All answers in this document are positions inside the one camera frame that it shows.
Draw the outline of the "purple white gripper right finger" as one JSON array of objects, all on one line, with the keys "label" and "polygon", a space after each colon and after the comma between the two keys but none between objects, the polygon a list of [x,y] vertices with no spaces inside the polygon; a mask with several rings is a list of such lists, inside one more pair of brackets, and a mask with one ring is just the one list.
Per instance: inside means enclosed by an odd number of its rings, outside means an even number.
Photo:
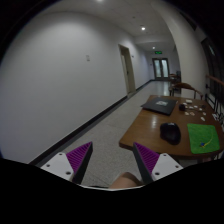
[{"label": "purple white gripper right finger", "polygon": [[167,153],[158,154],[139,143],[133,144],[133,153],[144,184],[182,169],[182,166]]}]

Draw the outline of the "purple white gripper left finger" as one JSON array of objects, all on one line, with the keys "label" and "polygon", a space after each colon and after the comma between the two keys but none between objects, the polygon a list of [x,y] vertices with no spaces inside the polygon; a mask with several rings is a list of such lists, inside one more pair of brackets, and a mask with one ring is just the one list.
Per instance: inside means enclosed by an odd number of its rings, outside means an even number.
[{"label": "purple white gripper left finger", "polygon": [[75,184],[80,184],[84,178],[92,152],[93,143],[88,142],[69,153],[57,153],[42,166],[42,169]]}]

